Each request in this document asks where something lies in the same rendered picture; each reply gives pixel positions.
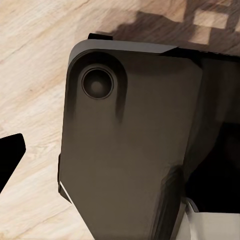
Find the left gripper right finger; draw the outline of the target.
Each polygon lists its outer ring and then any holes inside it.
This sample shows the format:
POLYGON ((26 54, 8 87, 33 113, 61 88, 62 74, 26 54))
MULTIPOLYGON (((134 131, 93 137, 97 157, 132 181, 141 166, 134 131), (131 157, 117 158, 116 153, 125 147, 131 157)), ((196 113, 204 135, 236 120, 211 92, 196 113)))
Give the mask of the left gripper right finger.
POLYGON ((224 150, 240 173, 240 135, 229 133, 224 150))

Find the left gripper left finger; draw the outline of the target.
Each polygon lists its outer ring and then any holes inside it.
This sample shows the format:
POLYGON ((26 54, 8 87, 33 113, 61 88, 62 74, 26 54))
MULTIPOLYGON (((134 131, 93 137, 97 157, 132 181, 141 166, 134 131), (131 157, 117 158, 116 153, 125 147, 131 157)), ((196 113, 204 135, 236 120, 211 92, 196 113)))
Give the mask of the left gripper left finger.
POLYGON ((21 133, 0 138, 0 193, 26 152, 21 133))

